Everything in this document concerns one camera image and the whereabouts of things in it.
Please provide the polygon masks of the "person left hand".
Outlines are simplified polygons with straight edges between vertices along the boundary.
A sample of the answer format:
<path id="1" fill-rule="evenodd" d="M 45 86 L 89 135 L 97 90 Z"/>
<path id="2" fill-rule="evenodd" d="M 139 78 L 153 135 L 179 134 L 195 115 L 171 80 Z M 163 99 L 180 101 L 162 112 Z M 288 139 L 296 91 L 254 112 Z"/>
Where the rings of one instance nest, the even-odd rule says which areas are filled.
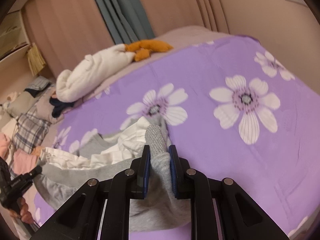
<path id="1" fill-rule="evenodd" d="M 33 224 L 34 220 L 33 220 L 31 213 L 29 212 L 29 206 L 26 203 L 25 199 L 23 197 L 20 198 L 19 203 L 21 205 L 20 206 L 20 213 L 17 213 L 14 210 L 9 209 L 10 216 L 12 218 L 18 218 L 26 224 Z"/>

